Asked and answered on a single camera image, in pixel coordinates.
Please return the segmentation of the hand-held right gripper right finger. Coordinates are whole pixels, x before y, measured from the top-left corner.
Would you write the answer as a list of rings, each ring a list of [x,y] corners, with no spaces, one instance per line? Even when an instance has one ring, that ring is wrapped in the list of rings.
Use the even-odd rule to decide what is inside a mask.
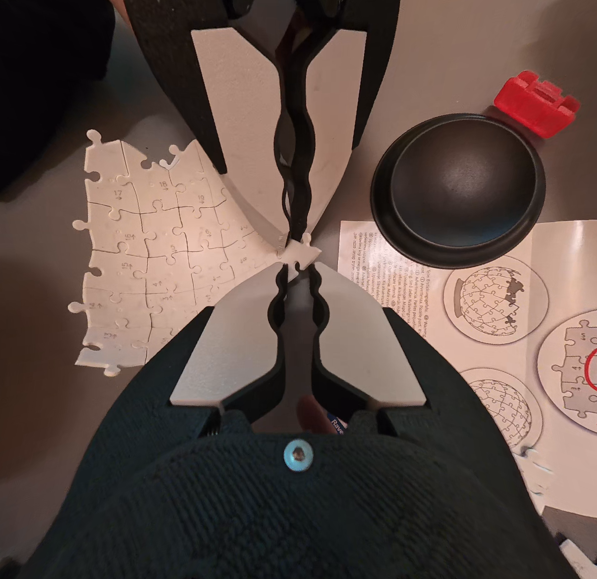
[[[354,413],[423,406],[426,396],[381,305],[337,271],[308,268],[317,327],[312,392],[349,423]]]

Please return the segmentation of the red plastic clip part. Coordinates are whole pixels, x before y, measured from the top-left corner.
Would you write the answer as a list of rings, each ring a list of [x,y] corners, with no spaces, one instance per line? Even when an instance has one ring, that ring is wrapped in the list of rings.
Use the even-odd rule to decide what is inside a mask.
[[[561,88],[529,70],[508,79],[493,104],[543,139],[568,127],[580,109],[575,97],[563,96]]]

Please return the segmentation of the printed instruction sheet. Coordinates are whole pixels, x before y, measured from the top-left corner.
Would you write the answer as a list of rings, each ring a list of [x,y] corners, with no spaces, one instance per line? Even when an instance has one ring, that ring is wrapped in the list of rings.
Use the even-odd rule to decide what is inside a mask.
[[[508,254],[457,270],[343,221],[338,272],[450,362],[512,452],[537,452],[553,473],[546,506],[596,517],[595,220],[537,224]]]

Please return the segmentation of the curved assembled white puzzle section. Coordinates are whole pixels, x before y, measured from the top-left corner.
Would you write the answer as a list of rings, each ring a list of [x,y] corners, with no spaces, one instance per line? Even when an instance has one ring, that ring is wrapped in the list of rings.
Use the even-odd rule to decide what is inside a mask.
[[[92,251],[80,302],[86,335],[76,365],[115,376],[146,364],[200,311],[282,258],[249,223],[197,140],[145,167],[129,143],[86,133]]]

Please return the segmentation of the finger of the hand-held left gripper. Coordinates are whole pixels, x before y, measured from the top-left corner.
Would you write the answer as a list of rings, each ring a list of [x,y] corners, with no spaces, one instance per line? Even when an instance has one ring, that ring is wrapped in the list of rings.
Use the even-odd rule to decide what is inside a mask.
[[[354,149],[366,40],[364,30],[318,28],[283,68],[295,137],[288,178],[294,240],[317,225]]]
[[[223,152],[224,186],[268,243],[286,243],[284,180],[275,157],[280,76],[273,62],[234,28],[191,37]]]

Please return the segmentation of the white puzzle piece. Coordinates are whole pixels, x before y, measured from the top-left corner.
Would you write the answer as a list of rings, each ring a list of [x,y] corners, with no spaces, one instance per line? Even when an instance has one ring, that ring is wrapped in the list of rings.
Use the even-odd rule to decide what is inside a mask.
[[[305,232],[300,241],[290,239],[286,248],[276,253],[278,260],[288,266],[289,283],[299,275],[299,271],[307,269],[322,253],[321,249],[312,246],[310,242],[311,235]]]

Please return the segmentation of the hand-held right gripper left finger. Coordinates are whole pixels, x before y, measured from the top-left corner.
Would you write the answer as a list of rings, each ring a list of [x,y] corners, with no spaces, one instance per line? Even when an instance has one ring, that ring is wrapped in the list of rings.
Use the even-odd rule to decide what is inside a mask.
[[[170,396],[177,406],[238,410],[250,423],[280,403],[285,391],[284,321],[288,265],[245,280],[213,308]]]

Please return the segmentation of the person's right hand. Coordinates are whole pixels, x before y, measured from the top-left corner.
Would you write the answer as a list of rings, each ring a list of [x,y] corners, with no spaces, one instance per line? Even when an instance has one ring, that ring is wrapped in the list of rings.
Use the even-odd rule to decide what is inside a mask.
[[[327,417],[327,412],[318,404],[313,395],[304,395],[296,406],[297,419],[304,432],[331,434],[337,432]]]

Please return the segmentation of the black round ball stand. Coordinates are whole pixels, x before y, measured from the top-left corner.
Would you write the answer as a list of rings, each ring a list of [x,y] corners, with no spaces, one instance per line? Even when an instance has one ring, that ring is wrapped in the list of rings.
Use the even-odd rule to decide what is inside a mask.
[[[447,114],[403,133],[371,182],[374,222],[406,258],[464,269],[507,254],[537,222],[546,195],[539,154],[514,127]]]

